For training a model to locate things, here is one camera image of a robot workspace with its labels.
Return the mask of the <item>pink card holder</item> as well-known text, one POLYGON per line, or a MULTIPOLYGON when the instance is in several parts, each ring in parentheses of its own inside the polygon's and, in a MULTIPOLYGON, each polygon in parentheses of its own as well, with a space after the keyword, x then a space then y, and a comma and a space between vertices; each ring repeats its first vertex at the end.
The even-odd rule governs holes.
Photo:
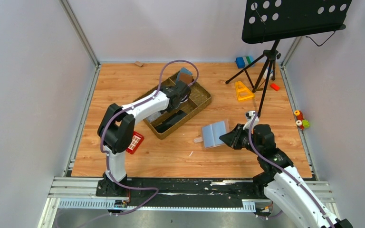
POLYGON ((207 126, 202 127, 201 137, 197 137, 193 140, 194 143, 203 143, 205 149, 219 147, 224 145, 224 142, 220 140, 220 136, 227 134, 229 131, 228 119, 218 121, 207 126))

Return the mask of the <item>black card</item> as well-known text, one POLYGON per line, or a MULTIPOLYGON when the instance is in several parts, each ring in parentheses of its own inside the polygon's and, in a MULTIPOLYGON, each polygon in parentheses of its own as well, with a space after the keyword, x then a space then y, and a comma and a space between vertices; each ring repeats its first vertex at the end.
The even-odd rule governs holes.
POLYGON ((186 115, 187 115, 186 112, 179 110, 178 112, 174 113, 166 120, 164 120, 160 125, 156 126, 155 130, 158 133, 164 133, 172 126, 174 126, 176 123, 178 123, 180 120, 182 120, 186 115))

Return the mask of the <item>white patterned card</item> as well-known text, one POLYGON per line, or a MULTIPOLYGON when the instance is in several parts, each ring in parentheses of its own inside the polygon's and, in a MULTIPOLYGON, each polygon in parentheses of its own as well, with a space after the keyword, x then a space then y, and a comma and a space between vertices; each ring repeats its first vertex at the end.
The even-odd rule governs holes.
POLYGON ((146 120, 149 123, 152 123, 153 121, 157 120, 162 114, 160 112, 156 112, 146 118, 146 120))

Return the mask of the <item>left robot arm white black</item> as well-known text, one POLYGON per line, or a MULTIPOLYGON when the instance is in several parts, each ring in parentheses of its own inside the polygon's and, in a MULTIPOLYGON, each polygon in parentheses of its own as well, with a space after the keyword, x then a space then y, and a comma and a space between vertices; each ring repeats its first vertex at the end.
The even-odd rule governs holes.
POLYGON ((112 104, 107 108, 97 130, 100 151, 106 155, 106 171, 98 183, 97 195, 122 196, 128 189, 125 158, 136 124, 155 113, 178 109, 190 94, 190 86, 179 81, 173 86, 159 85, 155 91, 133 103, 112 104))

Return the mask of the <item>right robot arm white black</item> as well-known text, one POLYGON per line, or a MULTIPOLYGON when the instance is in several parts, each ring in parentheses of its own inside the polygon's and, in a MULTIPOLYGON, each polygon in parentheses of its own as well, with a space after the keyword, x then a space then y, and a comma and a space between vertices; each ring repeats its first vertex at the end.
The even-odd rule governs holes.
POLYGON ((258 198, 268 198, 298 228, 350 228, 347 219, 339 219, 315 195, 300 176, 293 161, 276 146, 268 124, 245 128, 237 124, 220 140, 235 149, 247 149, 257 155, 263 172, 253 177, 252 191, 258 198))

